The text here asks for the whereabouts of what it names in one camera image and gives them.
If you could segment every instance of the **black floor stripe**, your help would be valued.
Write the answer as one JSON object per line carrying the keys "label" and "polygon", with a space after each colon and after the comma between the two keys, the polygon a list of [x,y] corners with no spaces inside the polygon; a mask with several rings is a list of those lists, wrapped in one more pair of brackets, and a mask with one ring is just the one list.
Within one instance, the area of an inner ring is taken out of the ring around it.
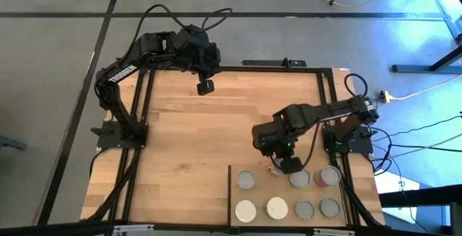
{"label": "black floor stripe", "polygon": [[[173,12],[176,17],[207,17],[210,12]],[[0,18],[140,18],[143,12],[0,12]],[[169,18],[164,12],[149,13],[147,17]],[[437,19],[444,20],[442,13],[424,12],[234,12],[230,17],[296,17],[296,18],[365,18],[365,19]]]}
{"label": "black floor stripe", "polygon": [[[113,13],[116,2],[117,0],[110,0],[106,14]],[[84,105],[87,101],[87,96],[90,90],[90,85],[93,80],[93,75],[95,74],[96,65],[101,54],[101,49],[103,48],[103,43],[106,38],[106,34],[108,33],[109,23],[110,17],[105,17],[96,41],[92,60],[90,61],[90,65],[85,75],[82,88],[77,98],[77,103],[74,107],[71,120],[69,121],[66,135],[63,138],[61,148],[58,152],[58,162],[54,169],[53,178],[51,179],[50,185],[48,186],[48,191],[46,193],[46,197],[42,205],[40,216],[38,217],[38,225],[47,224],[48,220],[50,219],[51,212],[53,211],[53,205],[58,194],[59,186],[64,175],[64,170],[66,169],[66,164],[69,159],[69,155],[71,154],[72,144],[74,143],[80,118],[82,117],[82,113],[84,110]]]}
{"label": "black floor stripe", "polygon": [[99,18],[105,12],[0,12],[0,18]]}
{"label": "black floor stripe", "polygon": [[[176,17],[207,17],[210,12],[173,12]],[[223,17],[224,13],[218,13],[213,17]],[[140,18],[142,12],[116,12],[112,18]],[[170,17],[165,12],[149,13],[147,17]],[[233,12],[230,17],[296,17],[296,18],[370,18],[370,19],[439,19],[444,15],[441,13],[413,13],[413,12]]]}

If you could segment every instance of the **floor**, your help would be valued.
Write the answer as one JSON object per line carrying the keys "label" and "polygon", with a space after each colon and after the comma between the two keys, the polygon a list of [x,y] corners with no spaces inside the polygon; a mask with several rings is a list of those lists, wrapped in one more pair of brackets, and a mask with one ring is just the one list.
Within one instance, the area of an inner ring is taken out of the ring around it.
{"label": "floor", "polygon": [[[393,64],[433,64],[456,48],[435,0],[377,0],[357,9],[320,0],[113,0],[115,6],[109,6],[110,1],[0,0],[0,134],[29,145],[25,151],[0,149],[0,227],[35,223],[56,157],[67,143],[63,138],[73,125],[69,126],[72,113],[83,106],[81,118],[74,118],[79,120],[78,128],[50,222],[78,220],[97,141],[90,128],[100,126],[104,118],[93,92],[87,93],[88,86],[81,90],[82,82],[87,72],[92,73],[89,66],[97,64],[96,69],[101,69],[125,52],[138,16],[124,17],[124,12],[140,13],[155,3],[173,12],[210,12],[227,6],[235,12],[319,12],[317,17],[233,17],[209,31],[209,37],[222,52],[222,64],[288,57],[306,60],[311,67],[350,68],[366,78],[371,97],[384,89],[397,97],[407,95],[451,77],[390,70]],[[456,29],[459,6],[451,5],[447,12]],[[38,12],[54,13],[34,14]],[[104,18],[106,12],[119,17]],[[362,17],[322,15],[332,12],[358,12]],[[403,14],[390,18],[378,13]],[[180,20],[201,22],[197,17]],[[179,27],[168,18],[149,18],[141,33],[166,30]],[[361,91],[361,83],[354,83]],[[461,93],[462,79],[458,79],[408,100],[380,104],[375,126],[392,134],[453,117],[462,110],[457,102]],[[86,98],[84,105],[77,103],[78,97],[79,102]],[[456,135],[461,121],[395,136],[393,143],[434,144]],[[459,149],[461,144],[458,138],[444,147]],[[378,146],[386,147],[386,141]],[[393,148],[392,154],[406,151]],[[383,153],[378,150],[375,156]],[[460,154],[424,150],[396,161],[403,176],[420,183],[432,187],[462,183]],[[394,166],[390,171],[398,172]],[[417,220],[430,226],[423,213],[418,212]],[[387,222],[396,224],[391,218]],[[422,230],[408,224],[397,227]]]}

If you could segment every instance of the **red and white cup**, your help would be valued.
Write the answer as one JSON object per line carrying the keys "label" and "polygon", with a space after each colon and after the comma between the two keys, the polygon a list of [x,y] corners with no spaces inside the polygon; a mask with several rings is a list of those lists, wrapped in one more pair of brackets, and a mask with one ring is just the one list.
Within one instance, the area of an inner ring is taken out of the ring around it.
{"label": "red and white cup", "polygon": [[340,183],[341,175],[340,171],[333,166],[325,166],[321,170],[317,171],[313,179],[320,188],[326,188],[328,186],[338,185]]}

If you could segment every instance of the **wooden table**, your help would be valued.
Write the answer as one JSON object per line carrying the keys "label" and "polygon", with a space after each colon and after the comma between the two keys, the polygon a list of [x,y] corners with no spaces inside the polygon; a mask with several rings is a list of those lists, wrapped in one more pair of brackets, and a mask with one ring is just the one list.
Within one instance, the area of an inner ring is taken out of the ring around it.
{"label": "wooden table", "polygon": [[[333,69],[333,72],[338,100],[347,99],[350,94],[343,80],[349,71]],[[213,80],[215,91],[201,97],[196,92],[196,75],[156,71],[147,117],[149,135],[141,151],[129,221],[227,225],[230,165],[232,226],[346,225],[343,212],[327,219],[317,208],[325,197],[341,203],[338,186],[322,189],[312,182],[306,188],[295,189],[286,176],[268,174],[269,159],[252,146],[253,125],[271,121],[273,113],[292,103],[321,103],[316,75],[224,71]],[[326,97],[330,98],[327,80],[324,83]],[[125,105],[131,104],[135,86],[135,74],[120,83]],[[314,128],[301,136],[295,147],[300,159],[307,156],[313,132]],[[93,214],[112,190],[120,155],[120,149],[110,149],[95,161],[82,218]],[[384,223],[370,163],[361,154],[349,155],[349,162],[357,195],[372,215]],[[314,174],[325,165],[328,156],[319,133],[307,170]],[[249,191],[236,186],[235,176],[243,169],[256,175],[256,186]],[[116,218],[121,217],[124,194]],[[281,196],[289,204],[289,215],[277,222],[266,218],[261,208],[272,196]],[[258,209],[257,218],[249,224],[239,222],[233,214],[235,204],[242,199],[253,201]],[[295,216],[293,206],[299,200],[313,203],[316,211],[312,219],[306,221]]]}

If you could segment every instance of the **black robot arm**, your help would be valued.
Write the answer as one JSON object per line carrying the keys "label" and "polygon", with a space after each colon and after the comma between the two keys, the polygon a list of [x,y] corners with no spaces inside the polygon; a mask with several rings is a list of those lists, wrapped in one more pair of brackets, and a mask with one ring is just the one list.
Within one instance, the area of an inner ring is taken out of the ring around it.
{"label": "black robot arm", "polygon": [[368,98],[354,96],[326,105],[289,105],[273,114],[273,121],[255,125],[252,128],[253,146],[263,156],[282,159],[284,173],[301,171],[301,161],[294,155],[295,142],[311,127],[323,121],[347,117],[334,126],[335,140],[347,139],[361,124],[371,124],[378,119]]}
{"label": "black robot arm", "polygon": [[[128,53],[96,74],[95,93],[100,106],[109,110],[117,119],[120,140],[136,140],[144,133],[144,124],[137,123],[121,101],[118,83],[138,69],[174,68],[198,74],[197,92],[206,95],[214,91],[209,80],[220,72],[220,52],[215,43],[209,42],[207,33],[197,26],[183,27],[174,32],[146,33],[139,37]],[[98,136],[113,135],[108,129],[93,128]]]}

